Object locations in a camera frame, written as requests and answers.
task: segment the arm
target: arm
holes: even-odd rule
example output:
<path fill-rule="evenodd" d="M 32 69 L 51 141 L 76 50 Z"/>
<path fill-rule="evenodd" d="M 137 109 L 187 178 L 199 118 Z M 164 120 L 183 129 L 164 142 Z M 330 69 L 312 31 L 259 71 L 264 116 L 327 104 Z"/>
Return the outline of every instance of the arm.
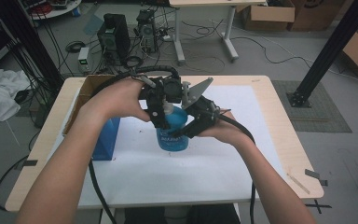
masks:
<path fill-rule="evenodd" d="M 234 119 L 231 113 L 226 116 Z M 296 193 L 278 175 L 252 140 L 239 129 L 218 121 L 200 136 L 212 136 L 234 146 L 248 167 L 270 223 L 316 223 Z"/>
<path fill-rule="evenodd" d="M 88 164 L 104 124 L 112 117 L 149 121 L 139 105 L 143 83 L 124 79 L 81 107 L 70 132 L 31 187 L 16 223 L 71 223 Z"/>

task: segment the blue spray bottle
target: blue spray bottle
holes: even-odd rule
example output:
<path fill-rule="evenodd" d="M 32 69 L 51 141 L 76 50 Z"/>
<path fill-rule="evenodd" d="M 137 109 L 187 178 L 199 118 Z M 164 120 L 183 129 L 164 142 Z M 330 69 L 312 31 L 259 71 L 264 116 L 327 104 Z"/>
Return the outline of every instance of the blue spray bottle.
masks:
<path fill-rule="evenodd" d="M 187 113 L 185 110 L 174 106 L 173 104 L 164 103 L 165 119 L 170 124 L 170 129 L 156 129 L 159 146 L 167 151 L 182 151 L 188 146 L 188 137 L 172 137 L 171 133 L 183 128 L 187 122 Z"/>

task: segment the table leg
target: table leg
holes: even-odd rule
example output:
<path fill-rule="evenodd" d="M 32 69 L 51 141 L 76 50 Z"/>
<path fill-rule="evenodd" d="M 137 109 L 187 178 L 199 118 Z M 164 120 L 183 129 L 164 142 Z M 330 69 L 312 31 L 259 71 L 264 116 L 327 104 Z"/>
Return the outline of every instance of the table leg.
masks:
<path fill-rule="evenodd" d="M 177 7 L 175 9 L 175 35 L 173 36 L 173 44 L 175 45 L 176 55 L 178 57 L 178 63 L 182 64 L 185 62 L 185 54 L 183 53 L 182 44 L 180 43 L 179 26 L 180 26 L 179 7 Z"/>
<path fill-rule="evenodd" d="M 228 48 L 228 51 L 231 55 L 232 63 L 239 58 L 237 51 L 234 49 L 234 46 L 232 46 L 231 40 L 229 39 L 229 35 L 231 33 L 232 22 L 234 20 L 234 15 L 235 15 L 235 7 L 230 7 L 230 9 L 228 11 L 226 31 L 224 33 L 222 33 L 223 42 L 225 42 L 225 44 Z"/>

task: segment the white paper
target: white paper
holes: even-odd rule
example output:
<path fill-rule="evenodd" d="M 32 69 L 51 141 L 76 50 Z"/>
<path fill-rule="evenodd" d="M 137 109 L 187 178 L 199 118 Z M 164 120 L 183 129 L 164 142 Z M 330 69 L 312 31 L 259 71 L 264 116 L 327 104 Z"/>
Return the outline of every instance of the white paper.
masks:
<path fill-rule="evenodd" d="M 203 95 L 221 108 L 232 109 L 267 160 L 285 176 L 251 86 L 211 86 Z M 61 141 L 58 137 L 53 151 Z M 104 198 L 114 206 L 251 198 L 252 179 L 234 147 L 213 138 L 194 137 L 186 150 L 170 153 L 159 148 L 151 122 L 134 118 L 121 119 L 113 159 L 95 161 L 94 167 Z M 79 207 L 96 205 L 101 202 L 87 173 Z"/>

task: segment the towel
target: towel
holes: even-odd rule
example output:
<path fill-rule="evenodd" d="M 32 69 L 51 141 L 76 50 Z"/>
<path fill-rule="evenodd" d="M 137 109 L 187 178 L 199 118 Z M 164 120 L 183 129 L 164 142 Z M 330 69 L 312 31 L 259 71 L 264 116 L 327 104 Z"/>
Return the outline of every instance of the towel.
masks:
<path fill-rule="evenodd" d="M 0 121 L 9 119 L 20 110 L 14 98 L 18 91 L 30 88 L 30 80 L 23 71 L 0 70 Z"/>

